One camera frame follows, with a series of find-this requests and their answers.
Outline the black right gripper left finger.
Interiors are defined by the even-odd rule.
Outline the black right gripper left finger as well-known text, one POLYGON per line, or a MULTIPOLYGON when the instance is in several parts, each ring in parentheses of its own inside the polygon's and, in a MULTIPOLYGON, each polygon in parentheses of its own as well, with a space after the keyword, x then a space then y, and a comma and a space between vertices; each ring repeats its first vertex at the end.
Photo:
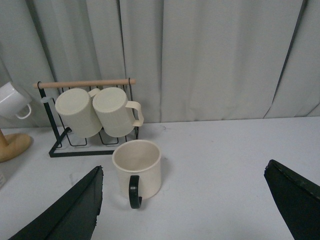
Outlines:
POLYGON ((103 168, 96 166, 11 240, 90 240, 103 200, 103 168))

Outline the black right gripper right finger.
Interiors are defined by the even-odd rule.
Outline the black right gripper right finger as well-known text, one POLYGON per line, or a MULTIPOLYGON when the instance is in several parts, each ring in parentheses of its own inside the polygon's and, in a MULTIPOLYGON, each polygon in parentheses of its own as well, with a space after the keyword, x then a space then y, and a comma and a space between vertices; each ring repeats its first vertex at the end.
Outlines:
POLYGON ((320 186, 271 159, 264 178, 295 240, 320 238, 320 186))

